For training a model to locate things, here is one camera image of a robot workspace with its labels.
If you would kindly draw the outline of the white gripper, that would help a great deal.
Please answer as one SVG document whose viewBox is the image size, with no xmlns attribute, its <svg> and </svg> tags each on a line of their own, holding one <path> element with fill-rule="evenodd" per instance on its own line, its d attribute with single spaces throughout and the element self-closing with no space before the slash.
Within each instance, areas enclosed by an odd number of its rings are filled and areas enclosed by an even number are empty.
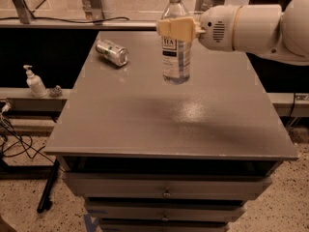
<svg viewBox="0 0 309 232">
<path fill-rule="evenodd" d="M 200 15 L 199 22 L 204 30 L 198 40 L 210 50 L 233 51 L 233 32 L 240 6 L 215 6 Z M 156 32 L 182 42 L 196 38 L 195 21 L 191 16 L 165 18 L 156 24 Z"/>
</svg>

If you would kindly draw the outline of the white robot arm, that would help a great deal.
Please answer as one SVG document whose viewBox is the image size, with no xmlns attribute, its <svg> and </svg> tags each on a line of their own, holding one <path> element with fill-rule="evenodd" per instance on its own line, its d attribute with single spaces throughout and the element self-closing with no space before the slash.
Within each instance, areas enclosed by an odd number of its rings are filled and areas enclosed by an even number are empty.
<svg viewBox="0 0 309 232">
<path fill-rule="evenodd" d="M 215 6 L 198 18 L 157 23 L 157 34 L 215 51 L 237 51 L 295 66 L 309 65 L 309 0 L 279 5 Z"/>
</svg>

